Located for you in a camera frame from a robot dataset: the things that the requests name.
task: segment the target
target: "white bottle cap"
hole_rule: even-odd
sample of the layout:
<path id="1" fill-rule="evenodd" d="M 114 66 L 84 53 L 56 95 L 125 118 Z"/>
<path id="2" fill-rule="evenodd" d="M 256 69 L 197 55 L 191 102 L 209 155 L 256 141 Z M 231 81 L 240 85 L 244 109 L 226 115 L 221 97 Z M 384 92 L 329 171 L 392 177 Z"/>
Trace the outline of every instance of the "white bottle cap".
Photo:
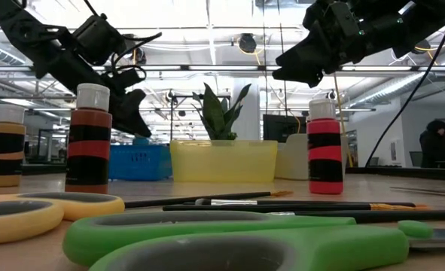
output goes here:
<path id="1" fill-rule="evenodd" d="M 336 119 L 336 102 L 332 99 L 314 99 L 309 102 L 311 120 Z"/>
<path id="2" fill-rule="evenodd" d="M 79 84 L 77 108 L 94 108 L 108 111 L 110 90 L 99 84 Z"/>
<path id="3" fill-rule="evenodd" d="M 0 122 L 23 124 L 25 108 L 18 105 L 0 105 Z"/>

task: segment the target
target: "blue plastic basket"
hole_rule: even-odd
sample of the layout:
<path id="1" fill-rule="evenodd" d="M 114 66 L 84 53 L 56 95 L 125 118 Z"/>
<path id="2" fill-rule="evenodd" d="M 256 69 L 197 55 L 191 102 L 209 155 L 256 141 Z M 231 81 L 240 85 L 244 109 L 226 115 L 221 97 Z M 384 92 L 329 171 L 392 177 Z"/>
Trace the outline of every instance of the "blue plastic basket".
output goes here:
<path id="1" fill-rule="evenodd" d="M 108 178 L 158 181 L 172 176 L 169 147 L 159 145 L 112 145 Z"/>

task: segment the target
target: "brown paint bottle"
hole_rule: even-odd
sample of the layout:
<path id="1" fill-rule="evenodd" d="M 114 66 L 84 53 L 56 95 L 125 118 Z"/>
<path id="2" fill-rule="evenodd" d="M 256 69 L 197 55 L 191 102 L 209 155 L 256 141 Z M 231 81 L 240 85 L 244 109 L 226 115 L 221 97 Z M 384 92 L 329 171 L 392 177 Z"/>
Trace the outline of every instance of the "brown paint bottle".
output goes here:
<path id="1" fill-rule="evenodd" d="M 98 84 L 78 85 L 72 112 L 66 161 L 66 192 L 107 193 L 110 157 L 110 90 Z"/>
<path id="2" fill-rule="evenodd" d="M 21 180 L 26 128 L 25 108 L 0 105 L 0 187 L 18 186 Z"/>

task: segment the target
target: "paint bottle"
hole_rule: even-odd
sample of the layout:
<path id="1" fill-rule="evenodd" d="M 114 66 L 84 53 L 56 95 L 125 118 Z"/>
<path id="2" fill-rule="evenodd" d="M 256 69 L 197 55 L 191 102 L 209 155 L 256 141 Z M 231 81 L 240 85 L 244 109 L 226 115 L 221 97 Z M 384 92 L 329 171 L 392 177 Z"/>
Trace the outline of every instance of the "paint bottle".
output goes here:
<path id="1" fill-rule="evenodd" d="M 309 102 L 311 121 L 307 124 L 309 191 L 340 194 L 343 192 L 340 123 L 332 99 Z"/>
<path id="2" fill-rule="evenodd" d="M 110 90 L 98 84 L 80 84 L 77 90 L 77 109 L 70 121 L 65 191 L 107 193 Z"/>
<path id="3" fill-rule="evenodd" d="M 21 180 L 26 128 L 25 108 L 0 105 L 0 187 L 18 186 Z"/>

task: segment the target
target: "wooden table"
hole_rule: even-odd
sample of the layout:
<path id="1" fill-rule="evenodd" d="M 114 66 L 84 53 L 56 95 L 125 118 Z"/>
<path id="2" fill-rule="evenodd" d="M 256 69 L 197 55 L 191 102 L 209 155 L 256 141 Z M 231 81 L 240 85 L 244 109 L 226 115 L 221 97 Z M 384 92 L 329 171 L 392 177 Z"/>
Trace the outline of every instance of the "wooden table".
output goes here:
<path id="1" fill-rule="evenodd" d="M 23 179 L 21 187 L 0 188 L 2 193 L 28 193 L 61 191 L 63 175 L 29 176 Z M 126 201 L 161 199 L 178 196 L 197 196 L 215 193 L 242 193 L 265 190 L 292 190 L 294 194 L 284 199 L 299 200 L 340 200 L 340 201 L 408 201 L 425 203 L 433 209 L 445 209 L 445 196 L 422 195 L 390 190 L 391 186 L 417 187 L 424 189 L 445 189 L 445 181 L 412 178 L 394 178 L 377 175 L 347 175 L 345 191 L 339 196 L 314 195 L 308 192 L 306 181 L 278 180 L 273 184 L 210 184 L 183 183 L 171 181 L 110 183 L 110 193 Z M 142 209 L 138 212 L 155 212 L 159 209 Z M 445 222 L 431 223 L 445 228 Z M 62 240 L 69 222 L 63 221 L 55 230 L 31 239 L 0 245 L 0 271 L 82 271 L 86 267 L 71 263 L 62 253 Z M 394 227 L 394 224 L 382 224 Z M 408 260 L 400 265 L 386 266 L 382 271 L 438 270 L 445 271 L 445 253 L 411 253 Z"/>

